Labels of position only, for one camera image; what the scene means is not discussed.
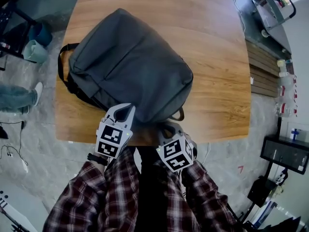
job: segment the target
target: wooden slat panel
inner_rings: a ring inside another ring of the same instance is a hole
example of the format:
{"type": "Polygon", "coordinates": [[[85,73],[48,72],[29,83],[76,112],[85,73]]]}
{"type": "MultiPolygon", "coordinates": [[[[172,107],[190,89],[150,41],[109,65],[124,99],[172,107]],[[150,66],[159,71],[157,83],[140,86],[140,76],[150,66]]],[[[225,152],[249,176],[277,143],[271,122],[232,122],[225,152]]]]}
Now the wooden slat panel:
{"type": "Polygon", "coordinates": [[[279,68],[277,65],[270,63],[267,59],[258,56],[256,53],[252,53],[248,50],[248,56],[272,68],[274,71],[279,72],[279,68]]]}
{"type": "Polygon", "coordinates": [[[256,53],[263,58],[267,58],[270,63],[277,65],[277,59],[271,54],[269,54],[267,51],[263,50],[262,48],[254,45],[253,43],[249,41],[246,41],[246,45],[247,45],[248,51],[256,53]]]}
{"type": "Polygon", "coordinates": [[[250,73],[261,76],[261,77],[263,77],[263,78],[265,78],[265,79],[267,79],[267,80],[269,80],[273,83],[278,81],[278,79],[276,77],[274,77],[274,76],[272,76],[272,75],[270,75],[270,74],[268,74],[268,73],[266,73],[262,70],[259,70],[258,68],[254,67],[253,65],[250,65],[250,73]]]}
{"type": "Polygon", "coordinates": [[[266,72],[276,76],[276,77],[279,77],[279,72],[274,71],[272,68],[268,67],[267,65],[265,65],[265,64],[263,64],[261,62],[256,61],[253,58],[249,58],[249,63],[251,65],[254,65],[257,68],[260,68],[260,69],[262,69],[262,70],[264,70],[264,71],[266,71],[266,72]]]}
{"type": "Polygon", "coordinates": [[[261,76],[258,76],[256,74],[253,74],[251,73],[251,77],[253,77],[254,81],[257,81],[257,82],[261,82],[261,83],[264,83],[264,84],[267,84],[267,85],[270,85],[272,87],[278,87],[278,83],[277,82],[272,82],[264,77],[261,77],[261,76]]]}
{"type": "Polygon", "coordinates": [[[251,92],[256,93],[256,94],[261,94],[261,95],[267,95],[270,97],[278,96],[276,92],[273,92],[273,91],[270,91],[270,90],[267,90],[261,87],[255,87],[255,86],[251,86],[251,92]]]}
{"type": "Polygon", "coordinates": [[[270,90],[270,91],[273,91],[273,92],[277,92],[277,87],[273,87],[273,86],[270,86],[270,85],[267,85],[265,83],[261,83],[259,81],[253,81],[253,86],[255,87],[261,87],[261,88],[264,88],[264,89],[267,89],[267,90],[270,90]]]}

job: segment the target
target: black and white marker cube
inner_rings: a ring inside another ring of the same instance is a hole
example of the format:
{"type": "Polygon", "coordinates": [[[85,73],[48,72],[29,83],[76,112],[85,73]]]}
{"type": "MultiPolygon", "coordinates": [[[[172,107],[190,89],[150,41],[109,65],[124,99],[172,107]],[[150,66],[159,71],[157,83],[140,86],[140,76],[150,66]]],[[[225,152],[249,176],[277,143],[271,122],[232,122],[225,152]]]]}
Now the black and white marker cube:
{"type": "Polygon", "coordinates": [[[193,164],[193,148],[184,135],[156,150],[161,160],[172,172],[193,164]]]}
{"type": "Polygon", "coordinates": [[[100,122],[97,130],[96,152],[110,158],[117,158],[132,135],[130,130],[100,122]]]}

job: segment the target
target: white cable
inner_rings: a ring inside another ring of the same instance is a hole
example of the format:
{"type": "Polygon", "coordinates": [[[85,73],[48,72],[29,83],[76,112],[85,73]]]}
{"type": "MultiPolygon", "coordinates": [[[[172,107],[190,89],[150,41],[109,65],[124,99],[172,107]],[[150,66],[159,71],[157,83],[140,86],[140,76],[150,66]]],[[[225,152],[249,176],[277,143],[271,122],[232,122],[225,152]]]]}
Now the white cable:
{"type": "Polygon", "coordinates": [[[242,11],[240,10],[239,6],[237,5],[237,0],[234,0],[234,5],[236,7],[236,9],[239,11],[239,16],[240,16],[240,20],[243,24],[243,33],[245,34],[245,30],[246,30],[246,26],[245,26],[245,23],[243,22],[243,19],[242,19],[242,11]]]}
{"type": "Polygon", "coordinates": [[[206,156],[205,156],[205,159],[204,159],[204,161],[203,161],[203,163],[202,163],[202,165],[204,165],[204,163],[205,163],[205,161],[206,161],[206,158],[207,158],[207,156],[208,156],[208,154],[209,154],[209,152],[211,151],[211,144],[210,143],[208,143],[207,144],[207,152],[206,152],[206,156]]]}

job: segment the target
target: white sneaker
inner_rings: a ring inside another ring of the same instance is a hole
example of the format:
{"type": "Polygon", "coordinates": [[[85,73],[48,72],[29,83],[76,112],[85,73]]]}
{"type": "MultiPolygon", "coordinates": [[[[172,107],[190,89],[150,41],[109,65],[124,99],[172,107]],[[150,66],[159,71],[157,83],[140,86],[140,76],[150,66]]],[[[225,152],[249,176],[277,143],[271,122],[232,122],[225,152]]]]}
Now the white sneaker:
{"type": "Polygon", "coordinates": [[[37,97],[37,101],[35,102],[34,106],[36,106],[38,103],[39,103],[39,99],[42,95],[42,91],[43,91],[43,83],[39,82],[35,88],[34,88],[35,91],[37,91],[37,94],[38,94],[38,97],[37,97]]]}
{"type": "Polygon", "coordinates": [[[27,110],[23,112],[23,114],[28,114],[30,112],[30,107],[27,106],[27,110]]]}

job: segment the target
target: person's arm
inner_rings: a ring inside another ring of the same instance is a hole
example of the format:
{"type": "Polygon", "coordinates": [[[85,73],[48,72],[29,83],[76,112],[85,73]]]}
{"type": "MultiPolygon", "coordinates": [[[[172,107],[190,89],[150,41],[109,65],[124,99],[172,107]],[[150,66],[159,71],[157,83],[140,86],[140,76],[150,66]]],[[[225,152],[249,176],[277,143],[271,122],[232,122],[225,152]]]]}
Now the person's arm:
{"type": "Polygon", "coordinates": [[[103,172],[102,165],[87,161],[60,195],[43,231],[95,231],[100,202],[107,190],[103,172]]]}
{"type": "Polygon", "coordinates": [[[198,161],[182,172],[186,199],[202,231],[243,231],[227,209],[227,196],[218,187],[198,161]]]}

